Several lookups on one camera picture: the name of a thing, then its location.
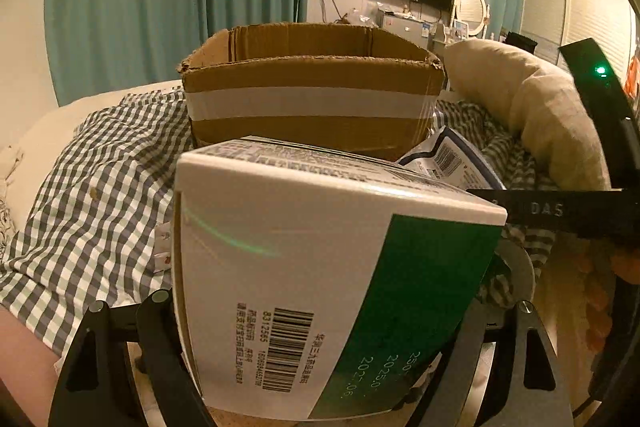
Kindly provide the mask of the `grey mini fridge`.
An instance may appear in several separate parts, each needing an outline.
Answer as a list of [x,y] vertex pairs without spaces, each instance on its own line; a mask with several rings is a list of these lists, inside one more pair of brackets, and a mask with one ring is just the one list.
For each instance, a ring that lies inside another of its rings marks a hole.
[[429,22],[382,10],[376,12],[375,21],[382,29],[404,38],[420,48],[427,49],[430,44],[432,24]]

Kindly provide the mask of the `white barcode packet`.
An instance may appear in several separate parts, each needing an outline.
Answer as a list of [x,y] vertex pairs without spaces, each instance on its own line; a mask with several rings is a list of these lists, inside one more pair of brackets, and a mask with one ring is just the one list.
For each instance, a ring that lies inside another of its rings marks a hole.
[[409,150],[398,164],[464,191],[506,188],[480,151],[448,126]]

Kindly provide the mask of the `brown cardboard box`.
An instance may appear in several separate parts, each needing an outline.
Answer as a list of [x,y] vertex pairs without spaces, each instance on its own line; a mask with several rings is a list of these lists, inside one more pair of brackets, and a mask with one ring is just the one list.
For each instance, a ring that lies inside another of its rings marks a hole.
[[341,24],[223,29],[178,72],[199,146],[257,135],[390,161],[425,139],[445,83],[432,52]]

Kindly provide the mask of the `white green medicine box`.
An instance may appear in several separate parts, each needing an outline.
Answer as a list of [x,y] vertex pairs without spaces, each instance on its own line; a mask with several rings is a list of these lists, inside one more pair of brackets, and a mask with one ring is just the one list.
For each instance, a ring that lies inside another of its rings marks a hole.
[[206,405],[393,410],[472,303],[506,210],[385,160],[247,136],[180,156],[171,255]]

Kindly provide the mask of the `person's bare leg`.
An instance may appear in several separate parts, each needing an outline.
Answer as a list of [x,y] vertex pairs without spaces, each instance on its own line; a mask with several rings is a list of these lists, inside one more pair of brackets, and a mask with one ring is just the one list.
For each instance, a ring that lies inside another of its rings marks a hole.
[[35,426],[47,426],[58,356],[1,308],[1,380],[12,398]]

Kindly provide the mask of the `beige pillow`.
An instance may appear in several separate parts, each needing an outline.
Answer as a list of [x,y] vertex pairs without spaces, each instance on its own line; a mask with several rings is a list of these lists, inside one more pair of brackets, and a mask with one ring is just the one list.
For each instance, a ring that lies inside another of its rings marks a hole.
[[559,188],[611,190],[596,127],[568,72],[492,40],[450,44],[442,60],[454,92],[517,136]]

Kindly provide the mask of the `black chair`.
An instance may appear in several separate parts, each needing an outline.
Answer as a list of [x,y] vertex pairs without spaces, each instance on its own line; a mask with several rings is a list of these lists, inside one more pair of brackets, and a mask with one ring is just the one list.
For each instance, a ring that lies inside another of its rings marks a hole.
[[509,31],[506,34],[504,43],[508,46],[515,46],[516,48],[524,50],[530,54],[534,54],[536,47],[538,46],[537,41],[513,31]]

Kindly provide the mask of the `white oval mirror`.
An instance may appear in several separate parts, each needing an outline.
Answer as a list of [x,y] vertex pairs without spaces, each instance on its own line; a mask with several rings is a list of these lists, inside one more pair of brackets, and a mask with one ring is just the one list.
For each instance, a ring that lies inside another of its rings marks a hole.
[[462,38],[486,37],[490,6],[486,0],[456,0],[452,27]]

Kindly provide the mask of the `grey white checkered cloth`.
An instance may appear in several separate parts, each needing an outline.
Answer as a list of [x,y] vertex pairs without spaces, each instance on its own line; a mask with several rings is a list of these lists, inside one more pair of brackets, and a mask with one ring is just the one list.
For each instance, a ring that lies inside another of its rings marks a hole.
[[56,355],[93,301],[138,303],[170,286],[154,237],[191,145],[186,96],[167,81],[55,109],[4,150],[2,306]]

